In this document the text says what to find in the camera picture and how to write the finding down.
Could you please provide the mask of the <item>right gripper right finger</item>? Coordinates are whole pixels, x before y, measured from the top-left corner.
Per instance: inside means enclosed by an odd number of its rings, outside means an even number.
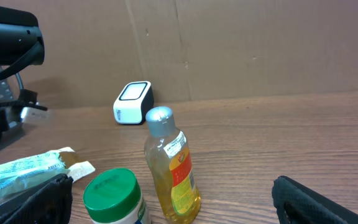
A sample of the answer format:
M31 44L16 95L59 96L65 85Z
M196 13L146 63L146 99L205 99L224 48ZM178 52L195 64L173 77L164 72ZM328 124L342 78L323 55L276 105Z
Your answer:
M272 198L280 224L358 224L358 214L284 175Z

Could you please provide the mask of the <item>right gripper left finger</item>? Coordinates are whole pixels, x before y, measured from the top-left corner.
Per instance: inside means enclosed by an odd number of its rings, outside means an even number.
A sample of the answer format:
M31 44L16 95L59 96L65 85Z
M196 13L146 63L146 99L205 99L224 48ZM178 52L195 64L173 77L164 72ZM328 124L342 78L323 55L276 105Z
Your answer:
M0 224L67 224L73 178L58 174L0 205Z

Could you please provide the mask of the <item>teal snack packet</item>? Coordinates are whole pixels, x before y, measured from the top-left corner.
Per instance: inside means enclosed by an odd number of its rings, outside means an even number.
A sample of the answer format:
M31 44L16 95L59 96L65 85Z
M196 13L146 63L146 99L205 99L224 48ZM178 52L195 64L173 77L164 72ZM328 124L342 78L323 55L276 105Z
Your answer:
M0 164L0 199L67 173L65 162L55 151Z

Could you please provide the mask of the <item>green lid jar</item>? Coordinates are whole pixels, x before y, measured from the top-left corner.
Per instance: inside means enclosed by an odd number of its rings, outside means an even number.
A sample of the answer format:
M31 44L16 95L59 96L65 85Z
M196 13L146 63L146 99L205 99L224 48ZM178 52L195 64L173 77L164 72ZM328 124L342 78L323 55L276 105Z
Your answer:
M83 203L93 223L151 224L135 174L126 168L107 170L85 188Z

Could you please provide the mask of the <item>yellow dish soap bottle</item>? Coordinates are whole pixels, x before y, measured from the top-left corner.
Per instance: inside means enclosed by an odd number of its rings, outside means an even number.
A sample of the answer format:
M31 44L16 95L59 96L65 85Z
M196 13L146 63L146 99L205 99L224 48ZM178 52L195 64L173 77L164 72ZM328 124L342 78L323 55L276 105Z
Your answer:
M145 120L149 137L144 153L163 215L169 223L191 223L201 208L201 197L187 137L167 106L152 108Z

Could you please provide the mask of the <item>brown white snack wrapper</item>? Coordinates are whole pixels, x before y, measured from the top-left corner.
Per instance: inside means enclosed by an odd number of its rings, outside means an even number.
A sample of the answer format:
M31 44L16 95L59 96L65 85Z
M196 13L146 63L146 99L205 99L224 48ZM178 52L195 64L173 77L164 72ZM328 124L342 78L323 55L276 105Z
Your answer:
M67 176L71 177L74 182L92 174L96 169L87 160L79 156L72 148L64 147L50 152L57 152L59 159L65 163L65 169L68 170Z

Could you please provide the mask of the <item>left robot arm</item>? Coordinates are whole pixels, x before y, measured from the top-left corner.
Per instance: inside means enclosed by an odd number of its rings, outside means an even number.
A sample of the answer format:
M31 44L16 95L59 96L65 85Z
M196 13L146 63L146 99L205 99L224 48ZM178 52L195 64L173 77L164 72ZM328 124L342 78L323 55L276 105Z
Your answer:
M45 45L37 18L30 12L0 6L0 81L16 76L29 65L41 65ZM0 140L9 130L9 118L21 120L21 111L47 111L37 102L37 93L20 88L16 100L0 100Z

